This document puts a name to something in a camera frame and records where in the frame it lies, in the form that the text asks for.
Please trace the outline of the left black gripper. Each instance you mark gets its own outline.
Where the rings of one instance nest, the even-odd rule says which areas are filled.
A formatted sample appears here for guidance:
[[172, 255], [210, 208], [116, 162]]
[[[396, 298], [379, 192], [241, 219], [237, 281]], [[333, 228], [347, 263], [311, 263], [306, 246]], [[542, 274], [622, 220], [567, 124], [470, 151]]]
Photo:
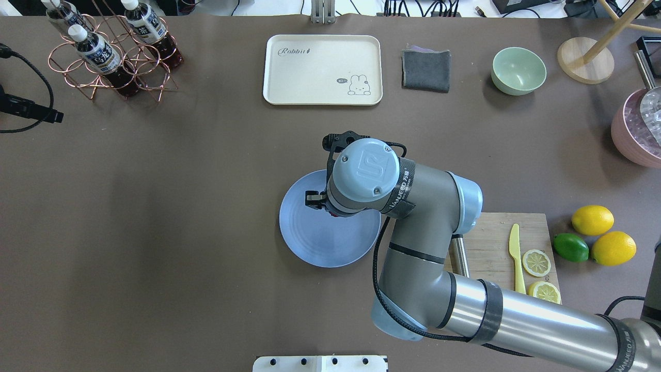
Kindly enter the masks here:
[[62, 123], [64, 113], [47, 108], [35, 101], [7, 94], [1, 85], [1, 111], [14, 116], [42, 120], [49, 123]]

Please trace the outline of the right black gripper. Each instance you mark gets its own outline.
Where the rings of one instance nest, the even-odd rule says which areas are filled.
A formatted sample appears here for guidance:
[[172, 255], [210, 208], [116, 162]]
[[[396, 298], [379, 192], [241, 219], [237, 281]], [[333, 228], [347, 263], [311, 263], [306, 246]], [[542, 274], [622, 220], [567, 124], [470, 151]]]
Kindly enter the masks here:
[[330, 203], [330, 200], [328, 200], [326, 192], [315, 190], [305, 191], [305, 206], [316, 210], [326, 210], [333, 217], [339, 217], [341, 215]]

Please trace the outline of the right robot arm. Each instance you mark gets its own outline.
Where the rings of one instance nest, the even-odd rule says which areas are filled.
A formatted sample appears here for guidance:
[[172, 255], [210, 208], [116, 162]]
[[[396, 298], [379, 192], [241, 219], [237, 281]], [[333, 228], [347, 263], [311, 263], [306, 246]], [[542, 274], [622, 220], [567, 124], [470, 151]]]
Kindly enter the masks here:
[[395, 218], [385, 263], [377, 269], [373, 322], [401, 339], [422, 337], [484, 346], [588, 371], [659, 371], [659, 248], [638, 319], [591, 315], [470, 278], [463, 235], [482, 209], [477, 184], [417, 165], [397, 143], [354, 132], [329, 134], [325, 188], [305, 204], [334, 216], [372, 209]]

